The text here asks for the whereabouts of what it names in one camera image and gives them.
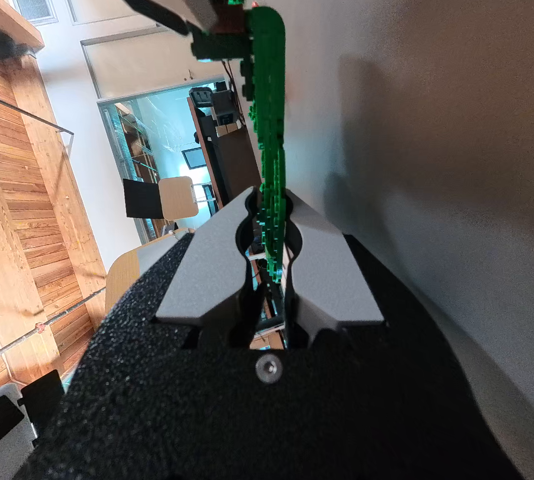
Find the grey box device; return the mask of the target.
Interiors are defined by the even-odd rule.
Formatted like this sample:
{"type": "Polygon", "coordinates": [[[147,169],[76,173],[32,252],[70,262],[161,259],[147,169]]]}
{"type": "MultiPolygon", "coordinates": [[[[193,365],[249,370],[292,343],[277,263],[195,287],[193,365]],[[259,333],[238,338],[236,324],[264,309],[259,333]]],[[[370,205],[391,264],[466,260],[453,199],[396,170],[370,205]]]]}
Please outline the grey box device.
{"type": "Polygon", "coordinates": [[[217,125],[226,126],[237,122],[239,114],[230,90],[213,91],[211,102],[212,116],[217,125]]]}

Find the white wall vent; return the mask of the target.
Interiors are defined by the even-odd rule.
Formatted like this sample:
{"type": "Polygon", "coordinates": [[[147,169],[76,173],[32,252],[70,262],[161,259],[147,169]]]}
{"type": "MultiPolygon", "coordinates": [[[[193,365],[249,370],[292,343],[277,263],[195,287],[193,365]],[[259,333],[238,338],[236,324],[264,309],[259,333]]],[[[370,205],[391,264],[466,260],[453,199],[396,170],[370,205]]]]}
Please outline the white wall vent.
{"type": "Polygon", "coordinates": [[[34,26],[58,22],[52,0],[13,0],[15,9],[34,26]]]}

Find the grey desk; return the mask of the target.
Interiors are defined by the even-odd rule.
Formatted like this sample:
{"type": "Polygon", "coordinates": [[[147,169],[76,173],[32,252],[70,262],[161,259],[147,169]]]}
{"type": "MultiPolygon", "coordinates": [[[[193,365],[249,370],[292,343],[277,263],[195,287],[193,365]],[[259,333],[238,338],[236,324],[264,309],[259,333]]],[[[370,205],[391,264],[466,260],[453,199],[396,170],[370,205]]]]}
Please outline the grey desk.
{"type": "Polygon", "coordinates": [[[424,304],[533,479],[533,0],[247,0],[286,28],[287,185],[424,304]]]}

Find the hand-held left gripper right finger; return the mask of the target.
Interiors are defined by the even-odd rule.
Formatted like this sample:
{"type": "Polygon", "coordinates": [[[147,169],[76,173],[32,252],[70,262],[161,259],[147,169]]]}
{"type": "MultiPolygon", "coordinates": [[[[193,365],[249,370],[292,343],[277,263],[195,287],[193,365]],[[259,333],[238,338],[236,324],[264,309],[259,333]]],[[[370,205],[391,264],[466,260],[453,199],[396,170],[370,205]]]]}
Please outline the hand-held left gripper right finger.
{"type": "Polygon", "coordinates": [[[286,190],[285,332],[308,346],[323,330],[380,325],[384,316],[343,233],[286,190]]]}

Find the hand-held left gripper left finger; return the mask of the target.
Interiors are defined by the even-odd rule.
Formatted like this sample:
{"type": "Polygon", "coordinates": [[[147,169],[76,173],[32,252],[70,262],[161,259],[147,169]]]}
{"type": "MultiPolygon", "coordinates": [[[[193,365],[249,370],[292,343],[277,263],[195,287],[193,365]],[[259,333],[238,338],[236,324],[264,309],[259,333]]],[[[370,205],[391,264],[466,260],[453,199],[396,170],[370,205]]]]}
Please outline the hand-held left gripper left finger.
{"type": "Polygon", "coordinates": [[[257,187],[245,189],[196,230],[157,309],[157,322],[232,328],[258,317],[246,256],[257,195],[257,187]]]}

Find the dark brown wooden desk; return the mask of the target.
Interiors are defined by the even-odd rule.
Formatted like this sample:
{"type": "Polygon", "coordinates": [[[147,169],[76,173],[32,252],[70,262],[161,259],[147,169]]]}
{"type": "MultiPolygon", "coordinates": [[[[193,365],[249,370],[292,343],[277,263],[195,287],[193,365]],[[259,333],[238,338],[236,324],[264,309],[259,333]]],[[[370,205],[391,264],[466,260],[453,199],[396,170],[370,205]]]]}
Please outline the dark brown wooden desk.
{"type": "Polygon", "coordinates": [[[205,115],[194,106],[191,97],[186,100],[210,184],[217,205],[222,208],[247,188],[261,185],[248,130],[236,123],[219,126],[212,116],[205,115]]]}

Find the green brick leaf build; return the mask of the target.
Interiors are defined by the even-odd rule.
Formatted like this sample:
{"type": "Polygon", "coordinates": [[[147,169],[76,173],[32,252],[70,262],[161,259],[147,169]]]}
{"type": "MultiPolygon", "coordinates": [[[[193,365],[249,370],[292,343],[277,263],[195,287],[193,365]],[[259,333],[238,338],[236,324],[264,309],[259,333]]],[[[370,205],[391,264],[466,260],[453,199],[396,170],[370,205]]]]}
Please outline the green brick leaf build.
{"type": "Polygon", "coordinates": [[[286,223],[285,26],[276,10],[262,6],[258,9],[245,14],[254,57],[250,64],[259,66],[259,71],[245,81],[244,91],[246,87],[254,88],[249,118],[261,152],[263,182],[258,222],[262,228],[266,270],[275,283],[280,283],[286,223]]]}

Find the small dark framed screen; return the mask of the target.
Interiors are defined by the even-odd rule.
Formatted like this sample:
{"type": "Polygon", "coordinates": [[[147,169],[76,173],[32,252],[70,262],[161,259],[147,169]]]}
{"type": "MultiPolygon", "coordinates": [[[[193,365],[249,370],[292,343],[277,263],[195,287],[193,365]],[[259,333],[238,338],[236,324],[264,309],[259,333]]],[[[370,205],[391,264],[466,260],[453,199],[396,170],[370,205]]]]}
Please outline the small dark framed screen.
{"type": "Polygon", "coordinates": [[[183,150],[182,155],[189,170],[196,170],[207,166],[201,147],[183,150]]]}

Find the wooden book stand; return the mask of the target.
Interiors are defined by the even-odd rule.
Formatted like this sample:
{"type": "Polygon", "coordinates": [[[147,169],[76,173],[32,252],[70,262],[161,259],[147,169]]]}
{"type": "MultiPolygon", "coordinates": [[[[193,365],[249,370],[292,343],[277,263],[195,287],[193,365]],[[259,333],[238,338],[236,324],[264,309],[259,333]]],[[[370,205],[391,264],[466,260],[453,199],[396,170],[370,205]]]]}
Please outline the wooden book stand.
{"type": "Polygon", "coordinates": [[[106,278],[105,315],[140,278],[136,249],[119,256],[110,267],[106,278]]]}

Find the tan board with black panel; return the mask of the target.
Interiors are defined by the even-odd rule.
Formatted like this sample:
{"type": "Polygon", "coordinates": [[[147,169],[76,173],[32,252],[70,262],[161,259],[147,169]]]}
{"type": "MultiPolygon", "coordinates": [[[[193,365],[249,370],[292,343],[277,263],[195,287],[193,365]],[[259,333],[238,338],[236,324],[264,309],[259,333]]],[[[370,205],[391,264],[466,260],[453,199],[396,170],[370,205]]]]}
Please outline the tan board with black panel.
{"type": "Polygon", "coordinates": [[[193,182],[188,176],[162,178],[158,183],[124,178],[126,216],[180,220],[199,213],[193,182]]]}

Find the black metal stand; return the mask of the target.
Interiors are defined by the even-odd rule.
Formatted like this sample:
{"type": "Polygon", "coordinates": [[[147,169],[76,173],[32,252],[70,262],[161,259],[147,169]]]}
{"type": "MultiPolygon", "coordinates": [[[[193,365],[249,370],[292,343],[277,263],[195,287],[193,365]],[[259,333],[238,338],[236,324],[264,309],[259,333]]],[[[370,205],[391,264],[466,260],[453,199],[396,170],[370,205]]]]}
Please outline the black metal stand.
{"type": "Polygon", "coordinates": [[[57,370],[22,387],[1,385],[1,453],[32,450],[65,392],[57,370]]]}

